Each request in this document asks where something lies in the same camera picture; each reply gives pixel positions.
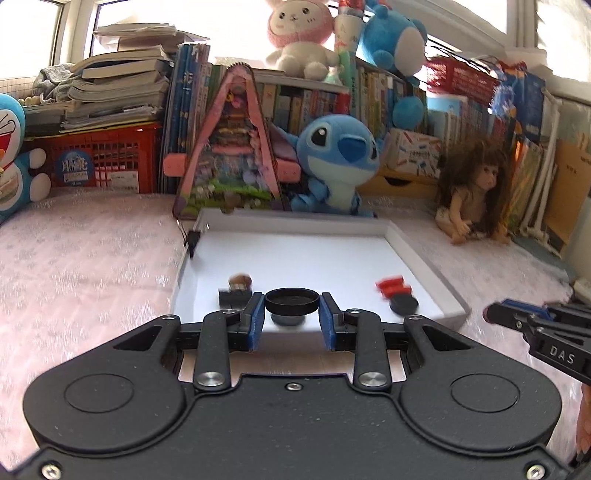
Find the operator right hand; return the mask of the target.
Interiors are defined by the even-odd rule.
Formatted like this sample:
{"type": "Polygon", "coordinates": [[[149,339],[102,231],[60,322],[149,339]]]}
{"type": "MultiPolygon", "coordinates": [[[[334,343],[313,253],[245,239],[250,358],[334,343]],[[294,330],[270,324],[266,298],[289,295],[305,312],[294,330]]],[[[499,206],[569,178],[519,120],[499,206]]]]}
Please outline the operator right hand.
{"type": "Polygon", "coordinates": [[[578,454],[586,454],[591,446],[591,387],[582,385],[582,400],[577,421],[576,447],[578,454]]]}

